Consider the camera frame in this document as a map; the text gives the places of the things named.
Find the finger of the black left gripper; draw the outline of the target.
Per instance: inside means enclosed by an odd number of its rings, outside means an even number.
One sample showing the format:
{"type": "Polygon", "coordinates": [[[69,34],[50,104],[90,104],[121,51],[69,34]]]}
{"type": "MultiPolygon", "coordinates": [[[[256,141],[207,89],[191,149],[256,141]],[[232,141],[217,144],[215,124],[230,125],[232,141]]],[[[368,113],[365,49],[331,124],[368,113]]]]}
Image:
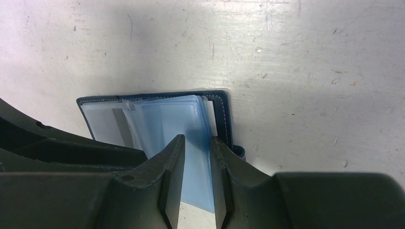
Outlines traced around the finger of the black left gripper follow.
{"type": "Polygon", "coordinates": [[[0,171],[119,173],[146,162],[141,150],[43,125],[0,102],[0,171]]]}

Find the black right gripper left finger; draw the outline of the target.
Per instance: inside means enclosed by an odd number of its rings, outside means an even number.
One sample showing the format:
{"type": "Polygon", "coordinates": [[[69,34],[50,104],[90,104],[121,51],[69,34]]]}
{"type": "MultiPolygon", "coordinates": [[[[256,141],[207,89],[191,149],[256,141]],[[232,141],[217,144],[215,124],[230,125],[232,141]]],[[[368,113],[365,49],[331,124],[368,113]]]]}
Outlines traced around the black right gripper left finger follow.
{"type": "Polygon", "coordinates": [[[175,229],[185,161],[185,136],[128,171],[33,161],[0,152],[3,229],[175,229]]]}

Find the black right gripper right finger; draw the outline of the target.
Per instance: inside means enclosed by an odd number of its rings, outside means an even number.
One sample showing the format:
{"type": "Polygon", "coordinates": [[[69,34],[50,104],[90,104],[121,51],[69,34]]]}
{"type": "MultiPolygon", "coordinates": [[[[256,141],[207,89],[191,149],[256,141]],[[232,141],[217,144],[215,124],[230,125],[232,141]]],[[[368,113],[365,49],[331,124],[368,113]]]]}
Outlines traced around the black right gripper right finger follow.
{"type": "Polygon", "coordinates": [[[283,172],[269,176],[211,139],[219,229],[402,229],[405,193],[378,173],[283,172]]]}

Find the navy blue card holder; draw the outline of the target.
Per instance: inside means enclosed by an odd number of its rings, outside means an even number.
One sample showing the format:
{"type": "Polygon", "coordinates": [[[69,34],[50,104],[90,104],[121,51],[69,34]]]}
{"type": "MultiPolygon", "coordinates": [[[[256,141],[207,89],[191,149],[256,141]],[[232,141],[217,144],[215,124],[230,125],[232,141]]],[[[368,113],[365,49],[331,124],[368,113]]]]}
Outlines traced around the navy blue card holder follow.
{"type": "Polygon", "coordinates": [[[211,213],[211,138],[245,157],[244,148],[234,144],[229,97],[223,90],[88,96],[76,102],[94,140],[140,149],[147,158],[184,135],[181,200],[211,213]]]}

